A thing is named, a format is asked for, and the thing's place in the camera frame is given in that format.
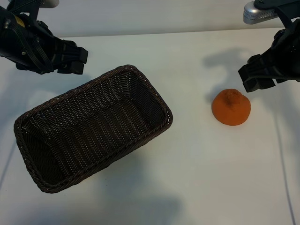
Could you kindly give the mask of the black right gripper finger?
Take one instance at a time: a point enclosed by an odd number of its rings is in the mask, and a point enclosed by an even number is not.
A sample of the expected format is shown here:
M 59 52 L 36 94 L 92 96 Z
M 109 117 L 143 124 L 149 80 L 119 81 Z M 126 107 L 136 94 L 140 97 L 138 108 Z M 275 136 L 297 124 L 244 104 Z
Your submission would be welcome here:
M 251 56 L 247 64 L 238 70 L 238 73 L 243 82 L 254 78 L 267 78 L 270 75 L 265 64 L 265 58 L 260 54 Z
M 248 81 L 243 82 L 246 92 L 253 92 L 256 90 L 264 90 L 272 88 L 275 86 L 275 83 L 272 79 L 268 78 L 252 78 Z

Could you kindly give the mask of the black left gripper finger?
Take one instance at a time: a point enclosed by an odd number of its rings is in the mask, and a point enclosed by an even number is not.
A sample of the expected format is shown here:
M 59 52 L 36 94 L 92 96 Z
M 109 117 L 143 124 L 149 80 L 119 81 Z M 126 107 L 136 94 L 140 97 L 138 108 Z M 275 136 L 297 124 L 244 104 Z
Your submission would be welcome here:
M 61 60 L 65 62 L 78 61 L 87 63 L 88 51 L 78 47 L 74 41 L 63 40 Z
M 57 73 L 82 75 L 83 69 L 84 69 L 84 64 L 82 62 L 73 61 L 60 66 L 57 70 Z

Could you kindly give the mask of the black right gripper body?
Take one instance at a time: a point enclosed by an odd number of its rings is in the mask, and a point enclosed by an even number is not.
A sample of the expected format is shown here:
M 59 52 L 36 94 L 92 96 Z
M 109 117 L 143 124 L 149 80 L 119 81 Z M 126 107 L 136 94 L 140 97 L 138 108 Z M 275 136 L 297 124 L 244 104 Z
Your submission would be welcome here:
M 267 61 L 266 78 L 261 82 L 300 81 L 300 21 L 295 20 L 274 36 L 269 50 L 263 54 Z

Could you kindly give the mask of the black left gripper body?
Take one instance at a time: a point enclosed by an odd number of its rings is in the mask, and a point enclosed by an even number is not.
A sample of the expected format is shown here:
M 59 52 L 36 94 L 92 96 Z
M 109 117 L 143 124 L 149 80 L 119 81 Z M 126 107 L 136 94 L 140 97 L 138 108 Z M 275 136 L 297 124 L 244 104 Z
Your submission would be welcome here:
M 38 21 L 40 6 L 0 8 L 0 55 L 19 70 L 45 74 L 68 62 L 61 60 L 63 40 Z

